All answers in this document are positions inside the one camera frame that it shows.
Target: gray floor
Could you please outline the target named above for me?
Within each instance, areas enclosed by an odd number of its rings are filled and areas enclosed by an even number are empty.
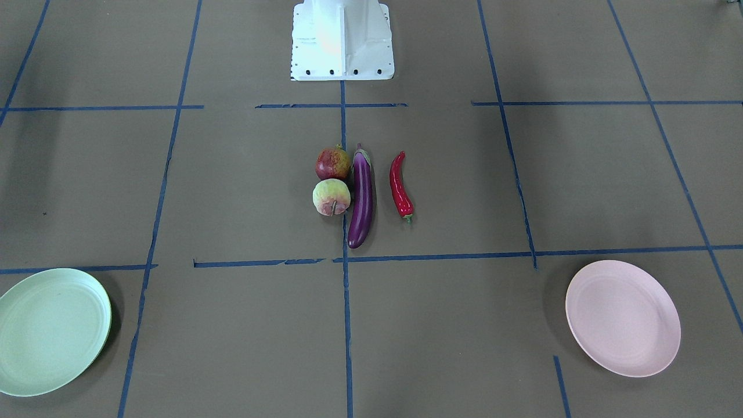
[[[0,416],[740,416],[737,4],[385,0],[395,78],[341,84],[289,80],[297,2],[0,1],[0,293],[74,266],[114,306],[90,369]],[[310,194],[358,142],[351,250]],[[656,376],[572,338],[604,259],[678,307]]]

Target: red fruit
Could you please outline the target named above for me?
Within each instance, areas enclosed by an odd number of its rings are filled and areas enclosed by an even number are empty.
[[[325,148],[317,157],[315,173],[320,180],[345,180],[351,169],[351,158],[340,145],[335,148]]]

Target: red chili pepper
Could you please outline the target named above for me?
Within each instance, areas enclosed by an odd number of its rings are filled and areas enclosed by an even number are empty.
[[[395,206],[398,207],[398,213],[410,223],[413,216],[413,204],[408,194],[405,193],[405,187],[403,186],[402,165],[404,159],[405,152],[403,151],[392,161],[392,166],[389,168],[389,186],[392,189],[392,198],[395,200]]]

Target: blue grid line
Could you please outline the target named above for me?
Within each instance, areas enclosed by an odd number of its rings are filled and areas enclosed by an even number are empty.
[[[661,123],[661,118],[658,115],[658,110],[655,108],[655,104],[653,103],[652,98],[650,97],[650,92],[647,88],[647,84],[645,84],[645,79],[643,78],[643,75],[640,72],[640,67],[639,65],[637,65],[637,60],[635,59],[635,55],[632,53],[632,49],[629,47],[629,41],[627,40],[627,36],[624,33],[624,29],[622,29],[622,24],[619,21],[619,16],[617,15],[617,11],[614,9],[614,5],[612,4],[611,0],[606,0],[606,2],[609,4],[609,8],[611,9],[611,14],[614,17],[614,21],[617,23],[617,28],[619,29],[619,33],[622,36],[622,40],[624,41],[624,45],[627,49],[627,53],[629,54],[629,58],[632,60],[632,65],[635,67],[635,72],[637,72],[637,78],[640,80],[640,84],[643,87],[645,96],[650,102],[650,109],[652,110],[653,117],[655,117],[655,122],[658,125],[658,129],[661,131],[661,137],[663,137],[663,143],[666,145],[666,151],[668,151],[668,156],[671,158],[671,162],[673,163],[673,168],[676,171],[676,176],[678,177],[678,180],[681,183],[681,187],[684,189],[684,195],[687,197],[687,201],[689,202],[689,207],[692,210],[692,214],[694,215],[694,220],[697,223],[699,232],[702,236],[702,239],[704,240],[704,244],[707,248],[707,251],[710,253],[712,264],[715,266],[715,271],[717,272],[717,277],[719,278],[720,284],[722,285],[722,288],[725,292],[725,296],[727,297],[727,302],[730,304],[730,308],[733,310],[733,315],[735,316],[736,321],[738,322],[738,328],[740,329],[741,333],[743,333],[743,320],[741,319],[741,315],[738,312],[738,307],[736,306],[736,302],[733,299],[733,295],[730,293],[730,289],[727,287],[727,281],[725,280],[725,277],[722,274],[722,270],[720,269],[720,265],[717,262],[717,257],[715,256],[714,249],[712,245],[710,244],[709,238],[707,237],[707,232],[705,232],[704,230],[704,226],[702,225],[701,218],[699,217],[699,213],[697,212],[696,206],[694,205],[694,200],[692,199],[692,195],[689,192],[687,183],[686,181],[684,181],[684,176],[681,173],[681,168],[678,166],[676,157],[673,154],[673,150],[671,149],[671,143],[668,141],[668,137],[666,136],[665,129],[663,129],[663,124]]]
[[[560,395],[562,395],[562,406],[565,409],[565,418],[571,418],[568,392],[565,390],[565,381],[562,379],[562,367],[559,365],[559,357],[552,356],[552,359],[555,362],[555,373],[557,374],[557,383],[559,383],[559,392]]]
[[[183,105],[181,109],[203,109],[204,105]],[[95,112],[103,110],[176,110],[178,105],[165,106],[44,106],[44,107],[11,107],[8,112]]]
[[[165,160],[165,169],[163,171],[163,181],[160,185],[160,196],[158,198],[158,209],[155,214],[155,223],[152,227],[152,244],[149,247],[149,253],[147,254],[147,264],[145,266],[144,278],[142,279],[142,291],[140,293],[139,310],[137,313],[137,329],[134,332],[132,338],[132,345],[129,349],[129,360],[126,363],[126,374],[124,375],[124,384],[121,390],[121,401],[119,404],[118,418],[124,418],[124,410],[126,408],[126,398],[129,395],[129,383],[132,380],[132,371],[134,369],[134,355],[137,352],[137,343],[139,341],[140,328],[142,327],[142,314],[144,313],[145,303],[145,292],[149,285],[149,275],[152,270],[152,259],[155,256],[155,246],[158,241],[158,231],[160,228],[160,218],[163,214],[163,203],[165,202],[165,192],[168,184],[168,169],[170,167],[170,160],[173,156],[173,147],[175,145],[175,138],[178,134],[178,124],[181,120],[181,107],[184,104],[184,96],[186,94],[186,84],[188,83],[188,73],[191,66],[191,56],[193,55],[193,47],[196,42],[196,31],[198,29],[198,17],[201,14],[201,1],[198,0],[196,4],[196,13],[193,20],[193,29],[191,31],[191,42],[189,43],[188,54],[186,56],[186,65],[184,67],[183,79],[181,81],[181,93],[178,95],[178,107],[175,110],[175,118],[173,120],[173,130],[170,135],[170,145],[168,148],[168,156]]]
[[[0,113],[0,126],[2,126],[2,123],[5,121],[5,115],[7,115],[7,111],[10,108],[10,103],[13,102],[13,96],[16,95],[16,90],[18,89],[18,83],[21,82],[21,76],[23,75],[23,70],[26,69],[28,58],[31,56],[31,51],[33,50],[33,46],[36,44],[36,39],[39,37],[39,32],[41,31],[42,25],[44,24],[44,18],[46,17],[46,12],[49,9],[49,1],[50,0],[46,0],[44,2],[44,8],[42,9],[42,15],[39,17],[39,23],[36,24],[36,29],[33,32],[33,36],[31,37],[31,42],[28,44],[28,49],[26,50],[26,54],[23,56],[23,61],[21,61],[21,67],[18,69],[18,74],[16,74],[16,79],[13,81],[13,87],[10,88],[10,93],[7,96],[7,100],[5,101],[5,106],[2,109],[2,113]]]
[[[482,24],[482,33],[485,37],[485,47],[487,48],[487,57],[490,60],[490,71],[493,73],[493,84],[496,87],[496,96],[498,97],[498,107],[501,111],[501,120],[503,122],[503,130],[506,135],[506,143],[508,145],[508,153],[510,154],[511,163],[513,164],[513,176],[516,179],[516,189],[519,192],[519,199],[521,199],[521,209],[524,213],[524,225],[526,227],[526,236],[529,239],[529,249],[531,250],[531,259],[534,264],[534,268],[537,269],[536,264],[536,252],[534,250],[534,240],[531,236],[531,227],[529,226],[529,216],[526,211],[526,201],[524,200],[524,192],[521,188],[521,179],[519,178],[519,168],[516,165],[516,155],[513,153],[513,144],[511,143],[510,131],[508,130],[508,120],[506,118],[506,109],[503,106],[503,97],[501,96],[501,86],[498,83],[498,72],[496,71],[496,62],[493,58],[493,50],[490,47],[490,35],[487,34],[487,25],[485,24],[485,14],[482,11],[482,1],[477,0],[477,8],[480,13],[480,23]]]
[[[157,264],[153,264],[151,266],[152,269],[157,267]],[[35,274],[40,273],[41,271],[47,271],[51,269],[76,269],[86,272],[93,272],[93,271],[137,271],[137,270],[144,270],[145,269],[144,264],[129,264],[127,266],[74,266],[74,267],[30,267],[30,268],[22,268],[22,269],[0,269],[0,275],[4,274]]]
[[[295,103],[295,104],[262,104],[256,109],[342,109],[343,107],[408,107],[407,103]]]
[[[345,81],[340,81],[340,135],[345,149]],[[343,213],[343,323],[345,328],[345,406],[348,418],[354,418],[354,379],[351,365],[351,298],[348,293],[348,214]]]
[[[743,244],[735,245],[712,245],[715,251],[740,251]],[[704,245],[688,245],[675,247],[642,247],[642,248],[597,248],[587,250],[558,250],[537,251],[537,257],[563,257],[576,255],[608,255],[608,254],[652,254],[652,253],[674,253],[707,251]],[[517,258],[531,257],[529,251],[506,251],[493,253],[460,253],[460,254],[412,254],[412,255],[388,255],[388,256],[365,256],[365,257],[337,257],[331,260],[333,263],[378,263],[384,261],[428,261],[428,260],[478,260],[490,258]],[[214,263],[194,262],[196,269],[213,269],[221,267],[251,267],[251,266],[279,266],[281,264],[317,264],[327,260],[326,258],[305,258],[287,260],[248,260],[248,261],[223,261]]]
[[[471,102],[472,106],[500,106],[499,102]],[[503,102],[503,106],[619,106],[619,105],[740,105],[743,100],[578,100]]]
[[[222,261],[213,263],[199,263],[193,260],[194,269],[214,269],[220,267],[256,267],[256,266],[278,266],[285,264],[293,266],[297,264],[317,264],[324,261],[324,258],[297,258],[287,260],[255,260],[255,261]]]

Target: light green plate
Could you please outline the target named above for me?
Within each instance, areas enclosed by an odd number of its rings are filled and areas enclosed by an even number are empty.
[[[78,377],[111,329],[111,302],[91,275],[34,274],[0,298],[0,391],[35,396]]]

